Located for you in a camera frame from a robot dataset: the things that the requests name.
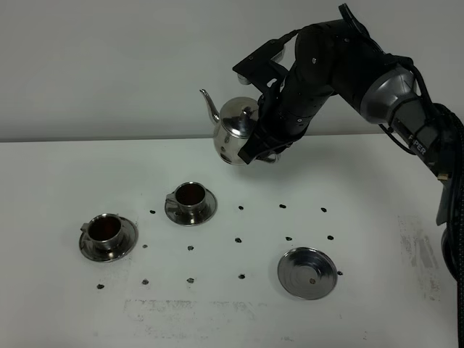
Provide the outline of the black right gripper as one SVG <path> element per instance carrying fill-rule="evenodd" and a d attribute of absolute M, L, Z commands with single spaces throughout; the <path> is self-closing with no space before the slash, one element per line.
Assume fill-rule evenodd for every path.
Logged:
<path fill-rule="evenodd" d="M 334 89 L 327 83 L 305 80 L 299 68 L 293 65 L 278 98 L 260 118 L 238 156 L 249 165 L 254 160 L 267 157 L 270 151 L 279 152 L 300 140 L 332 94 Z"/>

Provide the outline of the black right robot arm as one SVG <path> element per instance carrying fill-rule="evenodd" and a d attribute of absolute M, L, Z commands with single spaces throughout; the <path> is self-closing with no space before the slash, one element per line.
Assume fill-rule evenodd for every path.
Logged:
<path fill-rule="evenodd" d="M 238 154 L 245 162 L 281 153 L 300 140 L 332 96 L 419 158 L 442 182 L 438 224 L 445 263 L 463 278 L 463 124 L 435 103 L 409 57 L 388 54 L 349 10 L 270 40 L 234 67 L 261 92 L 259 118 Z"/>

